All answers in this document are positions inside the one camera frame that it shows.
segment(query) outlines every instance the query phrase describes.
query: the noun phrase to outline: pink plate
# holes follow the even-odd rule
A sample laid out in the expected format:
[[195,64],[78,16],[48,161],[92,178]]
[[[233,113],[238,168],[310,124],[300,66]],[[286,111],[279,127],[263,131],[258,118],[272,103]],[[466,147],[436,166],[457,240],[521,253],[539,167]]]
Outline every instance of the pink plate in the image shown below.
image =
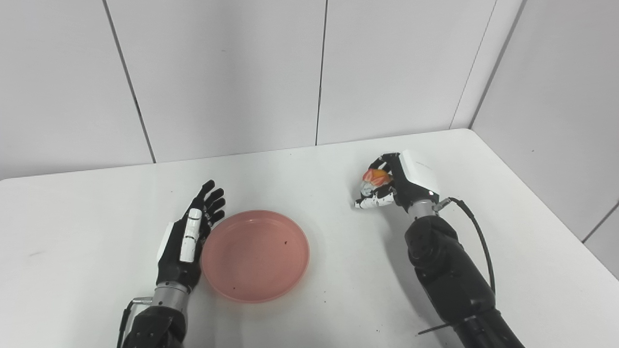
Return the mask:
[[211,232],[201,263],[217,292],[234,301],[257,303],[290,291],[309,259],[307,238],[294,221],[272,211],[246,211]]

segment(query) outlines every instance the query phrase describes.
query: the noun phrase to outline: white wall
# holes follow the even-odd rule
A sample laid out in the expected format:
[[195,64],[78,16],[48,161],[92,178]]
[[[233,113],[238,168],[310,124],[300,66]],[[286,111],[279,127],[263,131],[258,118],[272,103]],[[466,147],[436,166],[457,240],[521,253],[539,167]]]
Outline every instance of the white wall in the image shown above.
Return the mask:
[[494,4],[329,1],[318,144],[449,129]]
[[150,163],[101,1],[0,2],[0,180]]
[[157,161],[314,145],[324,1],[108,3]]
[[619,198],[618,17],[617,1],[528,1],[473,125],[580,239]]
[[[519,1],[108,2],[165,162],[466,125]],[[100,0],[0,20],[0,178],[151,162]]]

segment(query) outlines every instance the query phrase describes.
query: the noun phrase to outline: panel seam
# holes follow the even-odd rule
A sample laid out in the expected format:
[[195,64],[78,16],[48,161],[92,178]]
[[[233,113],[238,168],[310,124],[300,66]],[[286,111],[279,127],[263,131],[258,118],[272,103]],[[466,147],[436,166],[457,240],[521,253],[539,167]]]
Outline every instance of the panel seam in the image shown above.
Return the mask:
[[320,123],[320,102],[322,100],[322,69],[324,67],[324,41],[327,37],[327,10],[329,8],[329,0],[324,2],[324,26],[322,27],[322,53],[320,57],[320,82],[318,84],[318,111],[316,113],[316,139],[314,146],[318,145],[318,124]]
[[505,54],[505,51],[507,50],[509,41],[511,40],[511,37],[514,34],[514,30],[516,29],[516,25],[518,24],[518,21],[520,20],[520,16],[522,15],[522,11],[524,10],[524,6],[526,5],[526,3],[527,3],[527,0],[522,0],[522,2],[520,3],[520,7],[518,8],[518,12],[516,13],[516,18],[514,18],[514,22],[511,24],[511,28],[509,28],[509,33],[507,34],[507,37],[505,38],[505,42],[503,43],[503,46],[501,47],[501,51],[499,52],[499,55],[496,58],[495,65],[492,67],[492,72],[490,73],[488,82],[486,82],[486,86],[483,88],[482,96],[479,98],[479,102],[477,103],[477,108],[475,108],[475,113],[473,113],[473,118],[471,118],[470,120],[469,129],[473,128],[473,123],[475,122],[475,119],[477,118],[477,115],[479,114],[479,110],[482,108],[483,101],[486,99],[486,94],[488,94],[488,89],[490,89],[490,85],[492,84],[492,81],[495,78],[496,70],[501,64],[503,55]]
[[470,65],[469,74],[466,77],[466,81],[464,81],[464,88],[462,88],[462,93],[460,94],[460,99],[458,99],[458,104],[456,105],[456,109],[454,110],[454,116],[451,118],[451,122],[449,123],[449,129],[454,124],[454,120],[456,119],[456,114],[458,112],[458,108],[460,107],[460,102],[462,101],[462,96],[464,95],[464,91],[466,90],[466,86],[469,83],[469,78],[471,72],[473,72],[473,67],[475,66],[475,61],[477,60],[477,55],[479,54],[479,50],[482,47],[483,39],[486,37],[486,32],[488,31],[488,27],[490,26],[490,21],[492,19],[492,15],[495,13],[496,3],[498,0],[495,0],[495,4],[492,5],[492,11],[490,11],[490,16],[488,17],[488,22],[486,23],[486,27],[483,29],[482,39],[479,41],[479,46],[477,47],[477,52],[475,52],[475,57],[473,58],[473,64]]
[[118,41],[118,35],[116,34],[116,28],[114,26],[114,22],[112,21],[112,16],[110,14],[110,8],[108,7],[107,0],[103,1],[103,7],[105,8],[105,14],[108,16],[108,22],[110,23],[110,28],[112,31],[112,36],[114,37],[114,42],[116,43],[116,49],[118,50],[118,55],[120,56],[121,64],[123,65],[124,75],[127,79],[127,83],[129,84],[129,90],[131,91],[131,97],[133,98],[133,104],[136,106],[137,117],[140,119],[140,125],[142,126],[142,132],[144,133],[144,139],[146,140],[146,145],[149,148],[150,159],[153,163],[157,163],[155,160],[155,154],[153,152],[152,145],[150,144],[149,134],[146,131],[146,125],[144,124],[144,119],[142,117],[142,111],[140,110],[140,105],[137,102],[136,91],[133,89],[133,83],[131,82],[131,76],[129,75],[129,70],[127,69],[127,63],[124,60],[123,50],[120,47],[120,41]]
[[582,239],[583,244],[589,238],[591,238],[591,236],[593,236],[593,233],[595,233],[595,231],[597,231],[597,229],[600,228],[600,226],[604,224],[604,222],[615,212],[615,210],[617,210],[617,207],[619,207],[619,201],[617,201],[617,203],[615,203],[615,205],[612,208],[610,208],[609,212],[606,213],[606,215],[604,215],[602,220],[600,220],[600,222],[598,222],[597,225],[595,225],[595,227],[591,230],[591,232],[589,232],[587,236]]

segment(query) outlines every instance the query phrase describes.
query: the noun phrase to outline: black robotic glove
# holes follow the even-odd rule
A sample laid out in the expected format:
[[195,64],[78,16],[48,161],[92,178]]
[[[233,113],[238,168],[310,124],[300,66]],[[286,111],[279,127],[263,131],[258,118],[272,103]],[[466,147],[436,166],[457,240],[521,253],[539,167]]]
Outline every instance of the black robotic glove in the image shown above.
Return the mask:
[[[223,210],[221,210],[226,204],[223,198],[223,189],[219,188],[213,191],[214,188],[215,182],[213,180],[209,180],[202,185],[202,189],[191,201],[183,217],[174,223],[168,242],[158,262],[157,284],[177,282],[187,287],[188,291],[191,291],[197,285],[201,273],[200,254],[202,253],[202,247],[210,234],[211,227],[225,215]],[[194,208],[202,211],[202,221],[196,242],[196,254],[193,262],[188,263],[180,261],[180,253],[189,211]]]

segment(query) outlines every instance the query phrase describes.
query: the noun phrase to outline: robot finger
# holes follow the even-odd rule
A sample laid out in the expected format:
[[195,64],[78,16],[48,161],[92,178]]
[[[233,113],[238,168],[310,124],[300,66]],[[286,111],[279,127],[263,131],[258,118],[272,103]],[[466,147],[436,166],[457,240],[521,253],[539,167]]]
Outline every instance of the robot finger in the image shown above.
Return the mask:
[[219,220],[223,219],[224,216],[226,216],[224,211],[214,212],[208,219],[209,225],[213,227]]
[[223,208],[226,205],[225,198],[220,198],[213,202],[210,207],[206,208],[204,211],[204,217],[209,219],[217,210]]
[[215,188],[215,182],[213,180],[207,181],[204,185],[202,185],[202,189],[198,192],[196,198],[201,198],[204,200],[206,198],[206,194]]
[[223,197],[223,188],[218,188],[215,191],[211,192],[211,194],[206,197],[204,200],[204,207],[206,210],[209,210],[210,206],[213,205],[213,202]]

